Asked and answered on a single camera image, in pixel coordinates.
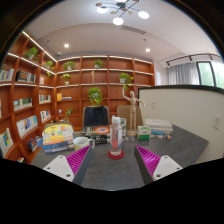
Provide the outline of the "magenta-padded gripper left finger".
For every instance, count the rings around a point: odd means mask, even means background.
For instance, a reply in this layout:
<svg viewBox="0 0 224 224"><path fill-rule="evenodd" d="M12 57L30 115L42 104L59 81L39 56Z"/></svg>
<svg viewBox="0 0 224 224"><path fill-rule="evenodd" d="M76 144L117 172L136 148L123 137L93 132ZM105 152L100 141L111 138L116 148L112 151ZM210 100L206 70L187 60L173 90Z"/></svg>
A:
<svg viewBox="0 0 224 224"><path fill-rule="evenodd" d="M44 167L44 170L67 181L81 185L92 154L92 146L88 145L68 156L57 156Z"/></svg>

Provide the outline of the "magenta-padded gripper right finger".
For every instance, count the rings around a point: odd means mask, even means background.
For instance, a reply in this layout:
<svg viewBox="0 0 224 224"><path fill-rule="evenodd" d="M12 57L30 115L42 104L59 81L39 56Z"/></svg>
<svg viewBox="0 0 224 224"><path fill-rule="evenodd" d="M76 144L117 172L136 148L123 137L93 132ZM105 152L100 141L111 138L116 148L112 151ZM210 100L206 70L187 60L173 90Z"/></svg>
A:
<svg viewBox="0 0 224 224"><path fill-rule="evenodd" d="M168 155L158 156L139 145L134 147L134 156L137 160L145 185L182 169L182 167Z"/></svg>

